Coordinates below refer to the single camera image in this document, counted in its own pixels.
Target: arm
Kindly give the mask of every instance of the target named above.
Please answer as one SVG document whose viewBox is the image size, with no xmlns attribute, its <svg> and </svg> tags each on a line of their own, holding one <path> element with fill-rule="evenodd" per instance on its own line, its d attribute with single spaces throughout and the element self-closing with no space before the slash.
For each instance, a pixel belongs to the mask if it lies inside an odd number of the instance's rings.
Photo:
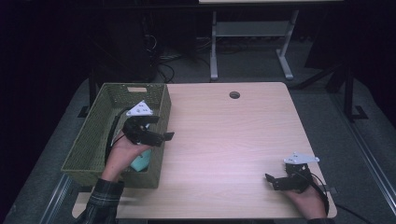
<svg viewBox="0 0 396 224">
<path fill-rule="evenodd" d="M 297 193 L 293 190 L 283 191 L 305 217 L 308 224 L 334 224 L 327 218 L 324 203 L 317 191 L 309 186 L 304 192 Z"/>
<path fill-rule="evenodd" d="M 120 132 L 115 139 L 105 170 L 96 183 L 87 207 L 78 217 L 77 224 L 83 223 L 116 223 L 117 207 L 123 191 L 119 182 L 120 173 L 128 167 L 137 156 L 150 146 L 134 145 Z"/>
</svg>

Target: table top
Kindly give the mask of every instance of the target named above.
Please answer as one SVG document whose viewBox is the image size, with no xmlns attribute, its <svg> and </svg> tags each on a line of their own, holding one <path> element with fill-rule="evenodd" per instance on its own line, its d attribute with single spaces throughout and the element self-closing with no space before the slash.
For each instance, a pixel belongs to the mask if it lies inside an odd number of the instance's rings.
<svg viewBox="0 0 396 224">
<path fill-rule="evenodd" d="M 264 174 L 286 175 L 283 159 L 294 151 L 313 155 L 283 83 L 168 85 L 172 101 L 160 186 L 125 189 L 119 218 L 300 217 Z M 237 91 L 238 99 L 230 97 Z M 309 163 L 322 180 L 318 164 Z M 90 193 L 78 195 L 73 216 Z M 330 199 L 329 217 L 336 209 Z"/>
</svg>

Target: desk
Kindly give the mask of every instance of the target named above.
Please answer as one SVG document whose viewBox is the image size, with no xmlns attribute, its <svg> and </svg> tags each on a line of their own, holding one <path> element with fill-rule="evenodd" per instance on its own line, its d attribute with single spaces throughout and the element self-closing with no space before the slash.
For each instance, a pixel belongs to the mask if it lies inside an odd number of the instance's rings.
<svg viewBox="0 0 396 224">
<path fill-rule="evenodd" d="M 285 176 L 283 159 L 313 155 L 283 83 L 168 85 L 172 100 L 160 186 L 125 189 L 119 218 L 289 218 L 294 206 L 263 178 Z M 240 93 L 232 99 L 230 92 Z M 317 163 L 312 173 L 323 179 Z M 78 195 L 73 216 L 90 193 Z M 329 217 L 336 215 L 330 197 Z"/>
<path fill-rule="evenodd" d="M 235 3 L 301 3 L 301 2 L 329 2 L 342 0 L 199 0 L 202 4 L 235 4 Z M 212 48 L 210 53 L 210 78 L 217 80 L 218 64 L 216 57 L 217 36 L 284 36 L 285 41 L 280 49 L 276 50 L 276 56 L 282 67 L 285 78 L 293 79 L 286 50 L 288 49 L 291 35 L 297 21 L 299 10 L 293 10 L 288 21 L 240 21 L 240 22 L 217 22 L 216 11 L 213 12 L 212 21 Z"/>
</svg>

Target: plaid sleeve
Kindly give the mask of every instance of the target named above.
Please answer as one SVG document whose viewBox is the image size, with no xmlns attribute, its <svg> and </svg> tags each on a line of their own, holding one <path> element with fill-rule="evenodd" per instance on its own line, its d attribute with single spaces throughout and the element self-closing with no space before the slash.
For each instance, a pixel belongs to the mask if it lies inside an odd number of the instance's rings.
<svg viewBox="0 0 396 224">
<path fill-rule="evenodd" d="M 78 216 L 76 224 L 117 223 L 117 206 L 124 185 L 98 179 L 84 212 Z"/>
</svg>

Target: person's left hand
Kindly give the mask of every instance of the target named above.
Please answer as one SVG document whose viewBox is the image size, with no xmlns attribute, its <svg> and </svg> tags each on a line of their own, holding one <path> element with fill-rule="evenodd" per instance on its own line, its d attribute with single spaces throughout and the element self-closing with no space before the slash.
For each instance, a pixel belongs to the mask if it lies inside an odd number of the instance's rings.
<svg viewBox="0 0 396 224">
<path fill-rule="evenodd" d="M 102 179 L 112 182 L 119 180 L 120 173 L 128 167 L 136 157 L 151 148 L 147 145 L 133 144 L 122 131 L 115 137 L 117 142 L 111 148 L 107 159 L 105 170 L 102 172 Z"/>
</svg>

